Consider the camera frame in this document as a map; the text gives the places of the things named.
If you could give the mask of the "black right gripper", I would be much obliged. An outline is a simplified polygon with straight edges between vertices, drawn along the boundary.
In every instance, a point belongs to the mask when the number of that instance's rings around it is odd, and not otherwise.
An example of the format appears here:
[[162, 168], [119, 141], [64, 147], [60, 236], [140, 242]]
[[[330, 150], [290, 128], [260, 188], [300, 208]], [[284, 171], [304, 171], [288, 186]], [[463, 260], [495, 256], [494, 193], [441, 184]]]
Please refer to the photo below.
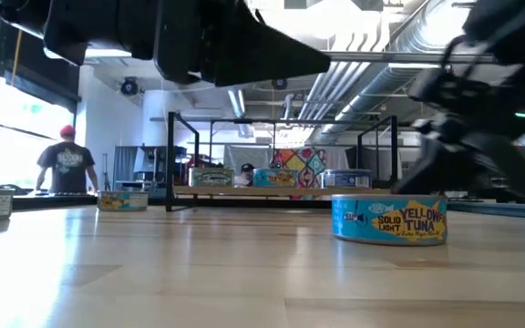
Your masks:
[[395, 194], [464, 190], [525, 202], [525, 90], [421, 90], [415, 100], [437, 108], [416, 123], [425, 145]]

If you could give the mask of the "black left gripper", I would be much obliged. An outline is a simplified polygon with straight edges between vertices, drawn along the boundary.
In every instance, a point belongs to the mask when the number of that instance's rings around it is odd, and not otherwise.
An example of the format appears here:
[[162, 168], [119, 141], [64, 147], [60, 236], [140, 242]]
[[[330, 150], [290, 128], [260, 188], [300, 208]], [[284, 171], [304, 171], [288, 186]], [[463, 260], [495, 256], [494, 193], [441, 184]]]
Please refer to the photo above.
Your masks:
[[153, 58], [157, 0], [0, 0], [0, 17], [43, 41], [45, 54], [82, 65], [90, 48]]

